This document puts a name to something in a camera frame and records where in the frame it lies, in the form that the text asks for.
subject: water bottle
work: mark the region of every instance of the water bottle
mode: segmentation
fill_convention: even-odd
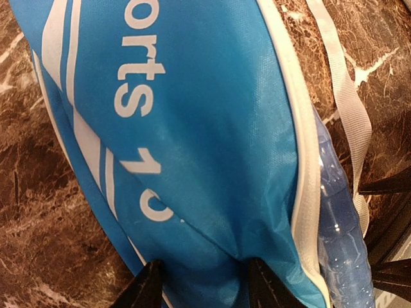
[[[320,167],[319,261],[336,308],[375,308],[371,269],[358,213],[331,137],[314,110]]]

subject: fabric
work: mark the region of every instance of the fabric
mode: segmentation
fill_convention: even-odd
[[[290,232],[297,146],[255,0],[11,0],[46,104],[130,270],[165,263],[165,307],[248,307],[262,258],[325,307]]]

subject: black object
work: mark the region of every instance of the black object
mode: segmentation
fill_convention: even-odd
[[[153,261],[120,294],[111,308],[161,308],[162,261]],[[374,287],[411,302],[411,259],[371,266]],[[249,262],[250,308],[306,308],[261,259]]]
[[[411,302],[411,259],[371,266],[374,287]]]
[[[408,167],[396,175],[363,184],[359,188],[360,194],[394,194],[411,192],[411,167]]]
[[[305,308],[261,259],[249,262],[251,308]]]
[[[162,261],[147,263],[111,308],[161,308],[162,268]]]

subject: strap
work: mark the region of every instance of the strap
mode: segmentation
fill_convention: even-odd
[[[353,201],[360,217],[363,235],[365,235],[369,224],[369,209],[364,197],[358,193],[358,184],[371,140],[371,122],[357,95],[354,83],[349,77],[337,29],[324,3],[321,0],[306,0],[306,2],[317,22],[328,55],[335,103],[351,152]]]
[[[411,10],[411,0],[404,0],[405,5]]]

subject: plastic water bottle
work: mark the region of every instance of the plastic water bottle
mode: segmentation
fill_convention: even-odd
[[[374,308],[374,288],[367,248],[347,177],[331,137],[314,110],[320,167],[319,261],[336,308]]]

